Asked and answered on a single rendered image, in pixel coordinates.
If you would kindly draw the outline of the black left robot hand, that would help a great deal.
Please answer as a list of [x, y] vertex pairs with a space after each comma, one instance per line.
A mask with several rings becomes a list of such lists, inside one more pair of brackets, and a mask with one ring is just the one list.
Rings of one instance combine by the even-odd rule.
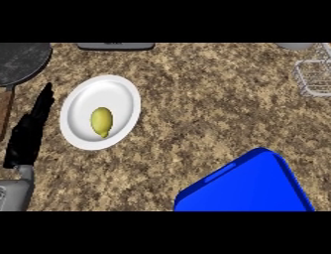
[[20, 165], [32, 166], [38, 157], [42, 139], [42, 128], [54, 103], [53, 86], [45, 84], [29, 113], [25, 113], [11, 129], [7, 142], [2, 168], [13, 169]]

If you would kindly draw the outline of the yellow-green pear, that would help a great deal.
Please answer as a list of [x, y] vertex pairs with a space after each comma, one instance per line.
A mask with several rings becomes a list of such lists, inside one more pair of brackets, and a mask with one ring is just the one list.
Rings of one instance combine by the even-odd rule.
[[104, 138], [112, 126], [112, 114], [104, 107], [98, 107], [90, 115], [90, 127], [93, 132]]

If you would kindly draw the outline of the blue plastic tray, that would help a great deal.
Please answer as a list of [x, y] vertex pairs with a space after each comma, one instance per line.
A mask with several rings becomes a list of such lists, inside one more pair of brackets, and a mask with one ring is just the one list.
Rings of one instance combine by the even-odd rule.
[[258, 147], [183, 190], [175, 211], [313, 211], [283, 158]]

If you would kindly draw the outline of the white oval plate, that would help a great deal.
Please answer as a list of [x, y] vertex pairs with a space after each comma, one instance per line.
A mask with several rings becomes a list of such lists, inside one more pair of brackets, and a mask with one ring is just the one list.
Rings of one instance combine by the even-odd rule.
[[82, 150], [100, 150], [122, 140], [140, 114], [134, 84], [106, 74], [85, 80], [69, 93], [60, 110], [60, 130]]

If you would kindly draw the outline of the grey round bowl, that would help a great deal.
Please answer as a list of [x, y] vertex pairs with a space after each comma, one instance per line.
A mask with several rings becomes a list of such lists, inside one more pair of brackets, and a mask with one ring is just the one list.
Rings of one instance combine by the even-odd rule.
[[274, 43], [280, 48], [292, 50], [292, 51], [302, 51], [311, 48], [314, 43]]

